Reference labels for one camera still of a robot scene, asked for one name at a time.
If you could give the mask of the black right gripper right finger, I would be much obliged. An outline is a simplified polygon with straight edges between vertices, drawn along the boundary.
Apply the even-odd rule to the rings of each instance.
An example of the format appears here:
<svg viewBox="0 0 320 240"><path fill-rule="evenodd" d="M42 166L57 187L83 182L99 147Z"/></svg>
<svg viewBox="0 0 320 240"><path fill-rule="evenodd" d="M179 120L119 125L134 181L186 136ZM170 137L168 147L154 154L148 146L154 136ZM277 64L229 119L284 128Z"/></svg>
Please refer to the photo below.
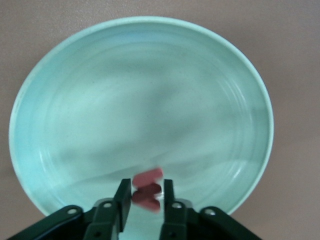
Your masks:
<svg viewBox="0 0 320 240"><path fill-rule="evenodd" d="M164 180L164 222L159 240L262 240L215 206L195 211L175 198L173 181Z"/></svg>

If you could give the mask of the light green plate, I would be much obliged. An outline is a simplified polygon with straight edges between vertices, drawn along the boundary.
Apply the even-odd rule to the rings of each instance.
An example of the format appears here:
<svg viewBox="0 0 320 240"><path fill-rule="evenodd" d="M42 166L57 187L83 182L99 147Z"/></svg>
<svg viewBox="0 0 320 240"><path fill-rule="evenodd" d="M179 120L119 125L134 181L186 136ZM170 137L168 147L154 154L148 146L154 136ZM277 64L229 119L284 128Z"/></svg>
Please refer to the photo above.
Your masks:
<svg viewBox="0 0 320 240"><path fill-rule="evenodd" d="M199 25L140 16L80 31L38 62L13 105L9 148L44 214L88 209L156 167L196 209L232 213L273 135L268 91L241 51Z"/></svg>

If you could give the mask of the brown table cover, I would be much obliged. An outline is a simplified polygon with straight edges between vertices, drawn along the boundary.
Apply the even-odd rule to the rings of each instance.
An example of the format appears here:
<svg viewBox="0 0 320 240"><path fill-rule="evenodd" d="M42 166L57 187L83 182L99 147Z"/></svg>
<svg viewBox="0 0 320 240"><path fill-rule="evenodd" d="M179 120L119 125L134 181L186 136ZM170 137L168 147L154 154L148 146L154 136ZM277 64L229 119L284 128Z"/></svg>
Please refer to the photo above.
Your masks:
<svg viewBox="0 0 320 240"><path fill-rule="evenodd" d="M43 217L9 153L23 81L72 34L129 16L193 22L250 59L271 98L274 141L261 181L233 217L264 240L320 240L320 0L0 0L0 240Z"/></svg>

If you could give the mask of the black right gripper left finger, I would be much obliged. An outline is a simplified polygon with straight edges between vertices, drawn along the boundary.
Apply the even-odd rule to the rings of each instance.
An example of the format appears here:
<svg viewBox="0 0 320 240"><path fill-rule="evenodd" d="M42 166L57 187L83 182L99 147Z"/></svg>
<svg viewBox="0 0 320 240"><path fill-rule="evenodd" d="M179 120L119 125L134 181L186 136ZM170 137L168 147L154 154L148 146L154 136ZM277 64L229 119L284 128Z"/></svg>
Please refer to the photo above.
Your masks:
<svg viewBox="0 0 320 240"><path fill-rule="evenodd" d="M85 212L68 205L7 240L119 240L131 207L131 180L122 179L112 198L98 200Z"/></svg>

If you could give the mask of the red foam letter w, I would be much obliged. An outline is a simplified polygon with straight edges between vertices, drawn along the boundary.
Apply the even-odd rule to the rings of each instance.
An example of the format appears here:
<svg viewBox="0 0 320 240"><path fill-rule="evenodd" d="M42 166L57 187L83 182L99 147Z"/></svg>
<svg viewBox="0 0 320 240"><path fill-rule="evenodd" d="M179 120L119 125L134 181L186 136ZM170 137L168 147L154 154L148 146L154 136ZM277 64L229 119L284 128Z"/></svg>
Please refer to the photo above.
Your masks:
<svg viewBox="0 0 320 240"><path fill-rule="evenodd" d="M160 167L136 174L132 180L135 191L131 201L145 210L158 213L161 204L157 196L162 193L162 187L158 182L163 176L164 173Z"/></svg>

